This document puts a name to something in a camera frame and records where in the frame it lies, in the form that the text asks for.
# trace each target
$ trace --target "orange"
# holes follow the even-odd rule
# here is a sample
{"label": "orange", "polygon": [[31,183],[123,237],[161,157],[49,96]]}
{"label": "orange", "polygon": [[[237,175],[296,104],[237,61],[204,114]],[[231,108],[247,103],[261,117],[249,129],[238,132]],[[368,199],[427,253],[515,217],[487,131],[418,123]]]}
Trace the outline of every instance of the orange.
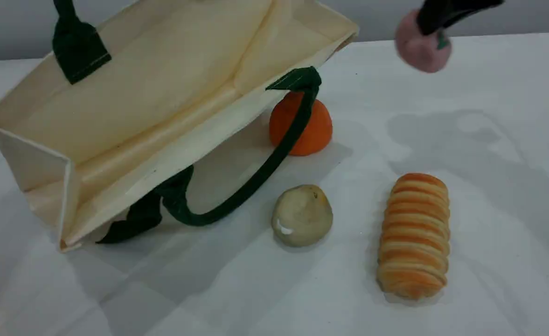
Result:
{"label": "orange", "polygon": [[[270,115],[270,142],[276,147],[291,127],[297,114],[303,93],[289,92],[281,100]],[[322,102],[313,102],[312,115],[306,129],[293,146],[289,155],[307,156],[324,149],[332,139],[332,119]]]}

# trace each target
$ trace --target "canvas tote bag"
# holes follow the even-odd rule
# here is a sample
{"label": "canvas tote bag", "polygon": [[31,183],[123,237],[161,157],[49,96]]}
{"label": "canvas tote bag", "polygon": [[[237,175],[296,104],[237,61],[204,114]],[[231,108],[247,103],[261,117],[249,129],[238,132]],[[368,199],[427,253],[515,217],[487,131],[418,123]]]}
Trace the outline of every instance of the canvas tote bag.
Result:
{"label": "canvas tote bag", "polygon": [[[0,151],[60,251],[127,209],[101,242],[158,225],[160,204],[197,226],[234,211],[306,126],[316,68],[358,32],[314,0],[140,0],[97,28],[72,0],[54,3],[53,52],[0,100]],[[221,205],[192,213],[193,163],[289,90],[304,97],[280,145]]]}

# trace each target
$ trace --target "potato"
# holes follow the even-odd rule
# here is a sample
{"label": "potato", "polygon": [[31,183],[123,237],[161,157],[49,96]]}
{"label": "potato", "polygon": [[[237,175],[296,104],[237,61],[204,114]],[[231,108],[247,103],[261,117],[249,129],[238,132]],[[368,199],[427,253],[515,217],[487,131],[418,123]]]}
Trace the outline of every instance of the potato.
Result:
{"label": "potato", "polygon": [[322,189],[317,185],[299,185],[279,196],[271,225],[285,245],[308,246],[330,231],[332,217],[332,208]]}

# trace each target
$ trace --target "white tablecloth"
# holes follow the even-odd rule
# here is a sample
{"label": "white tablecloth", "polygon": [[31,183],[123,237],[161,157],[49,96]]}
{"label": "white tablecloth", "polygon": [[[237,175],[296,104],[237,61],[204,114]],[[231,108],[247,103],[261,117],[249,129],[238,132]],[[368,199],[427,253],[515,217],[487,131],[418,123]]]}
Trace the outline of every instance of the white tablecloth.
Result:
{"label": "white tablecloth", "polygon": [[[131,242],[60,254],[0,155],[0,336],[548,336],[549,34],[453,43],[434,75],[402,63],[391,42],[334,56],[319,94],[333,142],[285,160],[208,228],[167,218]],[[37,63],[0,62],[0,97]],[[197,164],[193,208],[217,204],[261,164],[267,118]],[[452,201],[449,283],[415,305],[375,281],[384,202],[406,172],[443,179]],[[290,249],[269,219],[300,183],[322,187],[334,225]]]}

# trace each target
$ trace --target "gray wall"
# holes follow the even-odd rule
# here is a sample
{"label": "gray wall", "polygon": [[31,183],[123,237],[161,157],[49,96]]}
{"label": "gray wall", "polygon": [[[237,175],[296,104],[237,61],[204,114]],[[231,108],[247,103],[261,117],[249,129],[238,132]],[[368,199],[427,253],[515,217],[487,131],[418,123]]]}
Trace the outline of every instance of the gray wall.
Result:
{"label": "gray wall", "polygon": [[[83,21],[96,25],[134,0],[74,0]],[[423,0],[322,0],[361,26],[361,41],[389,40],[397,22]],[[0,59],[42,57],[50,51],[56,13],[51,0],[0,0]],[[458,23],[451,35],[549,32],[549,0],[506,0]]]}

